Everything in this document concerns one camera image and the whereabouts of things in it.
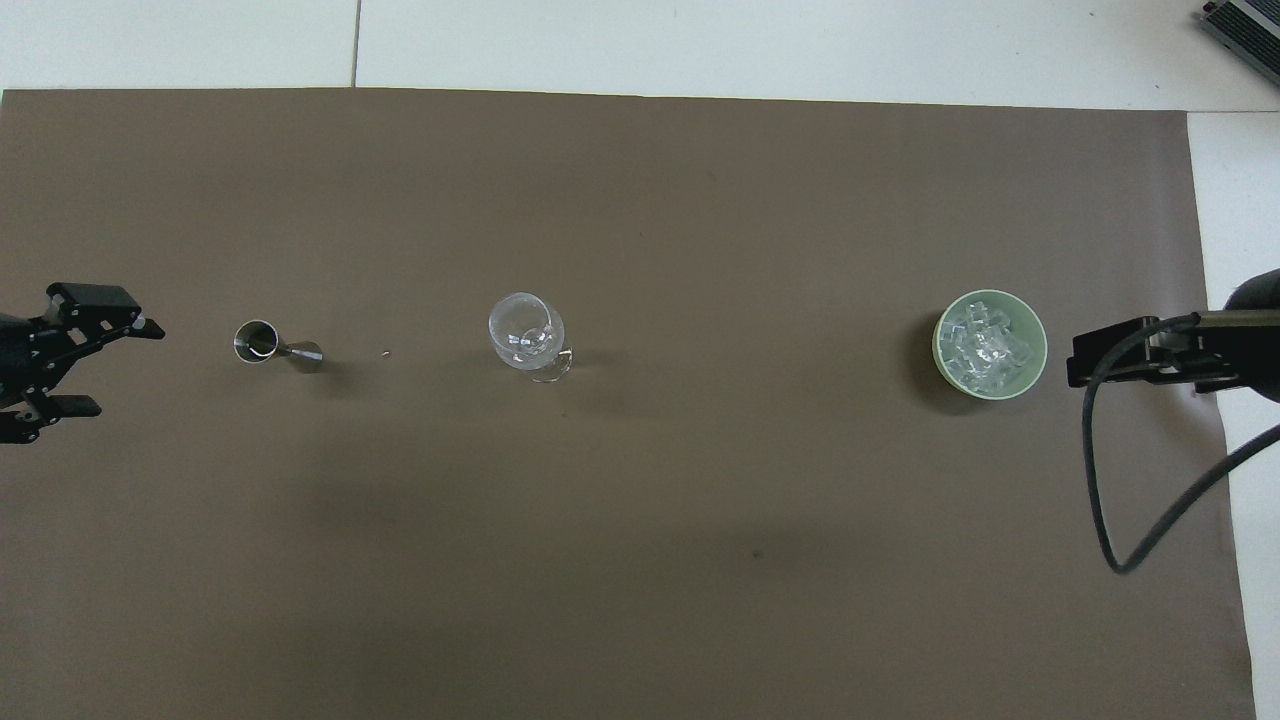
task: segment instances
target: wine glass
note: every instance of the wine glass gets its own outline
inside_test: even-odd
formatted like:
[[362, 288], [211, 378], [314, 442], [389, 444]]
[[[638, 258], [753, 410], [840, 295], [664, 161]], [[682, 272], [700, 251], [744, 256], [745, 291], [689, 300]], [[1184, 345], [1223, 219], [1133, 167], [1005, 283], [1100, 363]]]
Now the wine glass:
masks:
[[553, 383], [573, 365], [564, 320], [543, 299], [513, 292], [489, 313], [489, 341], [502, 361], [535, 383]]

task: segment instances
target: robotic arm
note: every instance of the robotic arm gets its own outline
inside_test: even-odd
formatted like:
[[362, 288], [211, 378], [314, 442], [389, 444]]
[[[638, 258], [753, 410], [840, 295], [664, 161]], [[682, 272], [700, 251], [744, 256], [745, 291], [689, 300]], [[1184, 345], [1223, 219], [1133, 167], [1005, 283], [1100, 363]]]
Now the robotic arm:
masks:
[[23, 320], [0, 315], [0, 443], [31, 443], [40, 429], [63, 418], [95, 418], [102, 413], [87, 395], [49, 395], [72, 365], [122, 337], [160, 340], [164, 331], [142, 316], [142, 307], [123, 287], [54, 283], [49, 309]]
[[1075, 355], [1066, 361], [1068, 384], [1085, 387], [1080, 411], [1084, 439], [1084, 478], [1093, 511], [1093, 528], [1107, 566], [1132, 573], [1187, 510], [1210, 488], [1258, 452], [1280, 442], [1276, 425], [1206, 470], [1165, 510], [1137, 548], [1121, 560], [1111, 544], [1093, 452], [1093, 404], [1108, 380], [1196, 383], [1198, 392], [1251, 387], [1280, 402], [1280, 270], [1242, 284], [1217, 313], [1176, 318], [1135, 318], [1078, 336]]
[[[1106, 370], [1106, 380], [1196, 383], [1197, 392], [1251, 387], [1280, 402], [1280, 269], [1252, 278], [1226, 309], [1192, 313], [1185, 329], [1155, 332]], [[1078, 336], [1066, 361], [1068, 384], [1085, 387], [1102, 356], [1126, 337], [1155, 328], [1152, 315]]]

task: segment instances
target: jigger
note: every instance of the jigger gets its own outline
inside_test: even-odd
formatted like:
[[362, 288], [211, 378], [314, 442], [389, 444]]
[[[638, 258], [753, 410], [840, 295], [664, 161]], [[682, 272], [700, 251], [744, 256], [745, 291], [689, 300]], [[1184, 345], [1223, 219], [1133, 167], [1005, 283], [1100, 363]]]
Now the jigger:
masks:
[[241, 329], [236, 331], [232, 347], [236, 348], [237, 357], [252, 365], [266, 363], [271, 357], [285, 357], [303, 373], [315, 373], [324, 360], [319, 345], [314, 342], [287, 345], [275, 325], [266, 320], [250, 320], [241, 325]]

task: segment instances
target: glass base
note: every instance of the glass base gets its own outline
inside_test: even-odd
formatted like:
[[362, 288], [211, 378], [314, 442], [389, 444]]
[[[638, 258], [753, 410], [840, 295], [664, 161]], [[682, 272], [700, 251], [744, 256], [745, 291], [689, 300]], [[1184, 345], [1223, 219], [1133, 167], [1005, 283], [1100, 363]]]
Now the glass base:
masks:
[[556, 360], [536, 370], [525, 370], [529, 379], [535, 383], [553, 383], [564, 377], [564, 373], [573, 366], [573, 348], [566, 347], [556, 354]]

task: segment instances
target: tile grout line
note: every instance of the tile grout line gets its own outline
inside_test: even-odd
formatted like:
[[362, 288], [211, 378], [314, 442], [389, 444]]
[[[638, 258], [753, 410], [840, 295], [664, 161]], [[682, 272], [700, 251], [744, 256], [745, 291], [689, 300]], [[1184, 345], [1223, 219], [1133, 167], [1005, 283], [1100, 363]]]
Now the tile grout line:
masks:
[[351, 42], [351, 87], [356, 87], [356, 68], [360, 65], [360, 10], [364, 0], [356, 0], [356, 36]]

